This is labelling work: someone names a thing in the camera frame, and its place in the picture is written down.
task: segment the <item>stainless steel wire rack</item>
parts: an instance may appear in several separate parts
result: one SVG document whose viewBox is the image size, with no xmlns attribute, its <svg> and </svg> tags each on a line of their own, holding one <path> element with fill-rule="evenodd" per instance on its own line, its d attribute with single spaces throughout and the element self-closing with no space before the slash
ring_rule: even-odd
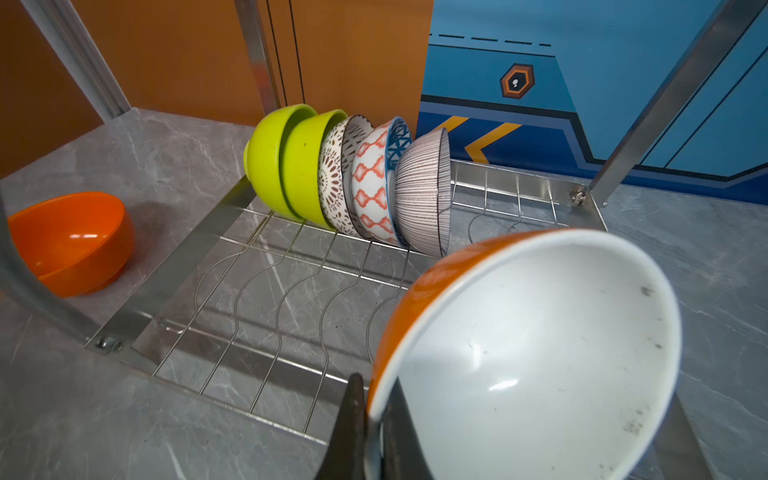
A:
<svg viewBox="0 0 768 480">
<path fill-rule="evenodd" d="M 512 231 L 605 230 L 583 192 L 572 182 L 453 161 L 449 252 Z M 157 311 L 147 311 L 157 302 L 143 301 L 142 287 L 91 344 L 169 386 L 326 444 L 346 379 L 360 372 L 369 381 L 398 297 L 437 259 L 281 217 L 257 197 L 223 233 L 198 233 L 215 241 Z M 164 266 L 184 250 L 144 285 L 160 278 L 167 286 Z M 131 310 L 135 303 L 140 310 Z M 140 319 L 146 328 L 131 340 L 123 326 Z"/>
</svg>

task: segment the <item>hexagon icon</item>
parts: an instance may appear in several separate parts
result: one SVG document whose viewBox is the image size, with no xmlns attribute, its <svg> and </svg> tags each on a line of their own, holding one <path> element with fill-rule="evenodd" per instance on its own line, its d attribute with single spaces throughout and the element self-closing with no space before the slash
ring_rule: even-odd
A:
<svg viewBox="0 0 768 480">
<path fill-rule="evenodd" d="M 536 84 L 533 65 L 514 64 L 502 77 L 502 95 L 506 98 L 523 98 Z"/>
</svg>

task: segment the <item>bowl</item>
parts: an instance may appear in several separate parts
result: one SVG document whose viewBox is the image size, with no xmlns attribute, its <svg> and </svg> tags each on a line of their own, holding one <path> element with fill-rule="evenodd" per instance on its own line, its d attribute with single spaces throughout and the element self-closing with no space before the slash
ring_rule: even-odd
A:
<svg viewBox="0 0 768 480">
<path fill-rule="evenodd" d="M 353 210 L 378 241 L 404 247 L 395 216 L 395 167 L 411 144 L 406 121 L 395 117 L 376 128 L 357 149 L 349 179 Z"/>
<path fill-rule="evenodd" d="M 680 312 L 659 266 L 595 230 L 496 237 L 437 262 L 387 324 L 366 477 L 399 378 L 434 478 L 626 477 L 667 411 Z"/>
<path fill-rule="evenodd" d="M 451 233 L 451 148 L 444 128 L 413 141 L 395 169 L 400 232 L 422 253 L 444 257 Z"/>
<path fill-rule="evenodd" d="M 362 115 L 347 118 L 331 129 L 320 149 L 317 178 L 323 216 L 339 232 L 352 237 L 368 236 L 359 218 L 349 215 L 352 207 L 350 177 L 357 148 L 373 131 L 371 121 Z"/>
<path fill-rule="evenodd" d="M 333 227 L 323 216 L 317 186 L 320 147 L 331 128 L 346 118 L 344 110 L 331 110 L 300 122 L 288 137 L 280 172 L 288 204 L 300 217 L 328 230 Z"/>
<path fill-rule="evenodd" d="M 275 110 L 262 118 L 248 140 L 243 155 L 246 176 L 261 200 L 276 213 L 292 220 L 302 220 L 284 193 L 280 171 L 286 144 L 293 129 L 317 115 L 309 105 L 297 104 Z"/>
<path fill-rule="evenodd" d="M 119 198 L 84 192 L 51 198 L 8 218 L 27 267 L 61 297 L 101 290 L 134 251 L 134 226 Z"/>
</svg>

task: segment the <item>dashed line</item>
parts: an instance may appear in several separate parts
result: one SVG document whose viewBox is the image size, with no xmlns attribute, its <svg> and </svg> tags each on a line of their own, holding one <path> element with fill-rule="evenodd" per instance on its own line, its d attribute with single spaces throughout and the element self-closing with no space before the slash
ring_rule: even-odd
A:
<svg viewBox="0 0 768 480">
<path fill-rule="evenodd" d="M 450 35 L 447 33 L 438 33 L 437 36 L 443 37 L 443 38 L 466 38 L 464 35 Z M 499 41 L 498 38 L 484 38 L 484 37 L 470 37 L 470 40 L 478 40 L 478 41 Z M 512 43 L 516 45 L 533 45 L 534 43 L 532 41 L 520 41 L 520 40 L 504 40 L 504 43 Z M 538 44 L 540 47 L 551 47 L 551 43 L 540 43 Z"/>
</svg>

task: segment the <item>orange wall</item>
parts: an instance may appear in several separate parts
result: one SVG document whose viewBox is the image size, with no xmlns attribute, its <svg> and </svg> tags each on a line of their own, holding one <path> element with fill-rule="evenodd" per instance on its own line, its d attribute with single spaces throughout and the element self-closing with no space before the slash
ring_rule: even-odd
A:
<svg viewBox="0 0 768 480">
<path fill-rule="evenodd" d="M 257 0 L 280 104 L 415 129 L 432 0 Z M 74 0 L 131 105 L 239 124 L 263 116 L 234 0 Z"/>
<path fill-rule="evenodd" d="M 0 177 L 101 125 L 19 0 L 0 5 Z"/>
<path fill-rule="evenodd" d="M 73 0 L 131 106 L 255 125 L 234 0 Z"/>
<path fill-rule="evenodd" d="M 317 111 L 364 114 L 374 125 L 399 115 L 415 131 L 432 0 L 262 3 L 270 7 L 282 98 L 304 101 Z"/>
</svg>

